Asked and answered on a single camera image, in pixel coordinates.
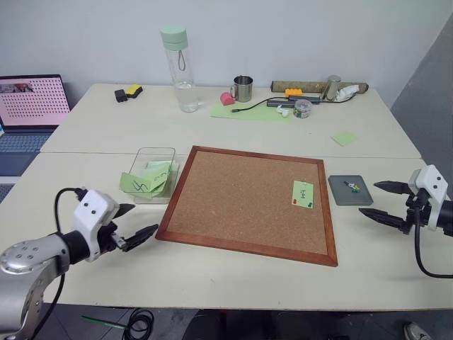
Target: wooden frame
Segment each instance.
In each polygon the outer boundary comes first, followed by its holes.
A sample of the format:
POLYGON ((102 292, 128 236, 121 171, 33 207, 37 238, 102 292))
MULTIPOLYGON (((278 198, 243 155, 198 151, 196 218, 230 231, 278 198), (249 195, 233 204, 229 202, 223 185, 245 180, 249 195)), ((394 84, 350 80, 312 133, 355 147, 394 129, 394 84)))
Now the wooden frame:
POLYGON ((279 156, 273 154, 259 154, 254 152, 240 152, 227 149, 215 149, 210 147, 197 147, 194 146, 190 151, 188 160, 185 164, 184 170, 180 176, 179 182, 173 193, 173 196, 168 204, 164 218, 159 226, 159 230, 156 234, 156 238, 165 241, 181 242, 186 244, 202 245, 207 247, 214 247, 220 249, 228 249, 235 251, 244 251, 253 254, 268 255, 274 257, 280 257, 284 259, 292 259, 296 261, 310 262, 313 264, 323 264, 326 266, 337 266, 337 256, 335 248, 335 239, 333 236, 333 228, 331 222, 331 212, 328 202, 328 191, 326 185, 326 174, 324 171, 323 161, 320 159, 307 159, 301 157, 288 157, 279 156), (198 152, 213 152, 215 154, 230 154, 244 157, 257 157, 261 159, 273 159, 278 161, 286 162, 299 162, 306 164, 315 164, 317 166, 317 176, 319 179, 319 190, 320 190, 320 201, 322 210, 323 220, 323 233, 325 235, 325 254, 318 252, 304 251, 301 249, 286 249, 284 247, 270 246, 265 244, 253 243, 253 242, 241 242, 239 240, 222 239, 217 237, 209 237, 199 234, 191 234, 187 232, 174 232, 168 230, 169 225, 173 217, 173 213, 178 205, 183 188, 190 175, 193 162, 198 152))

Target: green mat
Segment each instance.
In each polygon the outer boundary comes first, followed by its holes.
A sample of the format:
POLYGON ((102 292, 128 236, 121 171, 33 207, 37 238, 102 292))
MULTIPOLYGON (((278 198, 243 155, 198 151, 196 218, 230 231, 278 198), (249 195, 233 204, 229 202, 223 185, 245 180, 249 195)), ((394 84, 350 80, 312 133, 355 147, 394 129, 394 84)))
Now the green mat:
POLYGON ((211 117, 230 118, 242 120, 266 120, 272 122, 291 123, 293 121, 292 109, 289 110, 289 115, 283 118, 277 112, 277 108, 269 108, 265 103, 256 106, 248 111, 239 111, 232 113, 233 108, 248 108, 253 103, 235 103, 232 105, 223 106, 222 103, 215 103, 211 110, 211 117))

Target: green bottle cap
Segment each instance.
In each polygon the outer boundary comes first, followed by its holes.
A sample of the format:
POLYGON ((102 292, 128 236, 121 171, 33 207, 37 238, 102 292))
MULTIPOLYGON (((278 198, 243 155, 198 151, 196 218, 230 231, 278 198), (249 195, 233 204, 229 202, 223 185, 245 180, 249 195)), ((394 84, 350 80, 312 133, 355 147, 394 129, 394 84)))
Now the green bottle cap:
POLYGON ((187 46, 187 33, 182 25, 167 25, 161 28, 164 47, 171 51, 181 51, 187 46))

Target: desk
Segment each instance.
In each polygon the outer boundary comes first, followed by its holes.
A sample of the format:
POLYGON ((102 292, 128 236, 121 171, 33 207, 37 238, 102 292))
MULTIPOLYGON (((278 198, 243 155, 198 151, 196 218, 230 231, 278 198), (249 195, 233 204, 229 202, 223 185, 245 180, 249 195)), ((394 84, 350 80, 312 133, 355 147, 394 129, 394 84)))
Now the desk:
MULTIPOLYGON (((56 192, 86 186, 109 193, 121 203, 121 171, 133 154, 40 154, 0 205, 0 248, 24 238, 54 232, 56 192)), ((407 181, 420 159, 324 157, 326 175, 361 174, 374 199, 372 207, 404 213, 405 196, 372 184, 407 181)), ((107 306, 215 307, 296 310, 411 310, 453 307, 450 280, 428 278, 415 262, 413 234, 403 235, 357 211, 329 200, 338 267, 190 246, 150 239, 129 253, 115 250, 93 263, 71 267, 60 302, 107 306)), ((61 223, 70 230, 76 200, 61 199, 61 223)), ((165 205, 140 205, 117 220, 119 234, 159 222, 165 205)), ((422 230, 422 256, 434 272, 451 272, 452 240, 442 230, 422 230)), ((58 280, 46 291, 53 298, 58 280)))
MULTIPOLYGON (((42 152, 135 153, 140 147, 174 147, 187 154, 192 145, 202 145, 305 157, 420 158, 372 89, 347 103, 313 106, 309 118, 286 124, 210 118, 210 108, 225 88, 198 88, 200 109, 184 113, 170 86, 145 86, 136 99, 117 103, 114 90, 126 86, 93 85, 42 152), (331 136, 344 130, 359 140, 347 147, 336 144, 331 136)), ((255 88, 250 104, 279 94, 255 88)))

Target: floor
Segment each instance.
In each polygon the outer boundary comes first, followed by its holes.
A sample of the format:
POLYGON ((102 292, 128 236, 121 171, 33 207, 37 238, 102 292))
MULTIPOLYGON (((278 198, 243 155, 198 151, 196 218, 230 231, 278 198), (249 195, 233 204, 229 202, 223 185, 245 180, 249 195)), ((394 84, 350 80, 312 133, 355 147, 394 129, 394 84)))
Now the floor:
MULTIPOLYGON (((153 340, 182 339, 187 325, 197 312, 182 309, 150 310, 156 318, 150 338, 153 340)), ((35 339, 121 340, 121 329, 83 321, 80 315, 126 324, 132 311, 125 308, 58 305, 35 339)), ((349 336, 351 340, 402 340, 402 326, 409 321, 418 323, 433 340, 453 339, 453 310, 351 314, 291 311, 271 313, 274 319, 285 314, 283 324, 287 334, 304 332, 303 336, 291 339, 326 340, 328 335, 332 335, 349 336)), ((262 314, 261 311, 228 311, 228 324, 235 329, 235 340, 264 339, 260 323, 262 314)))

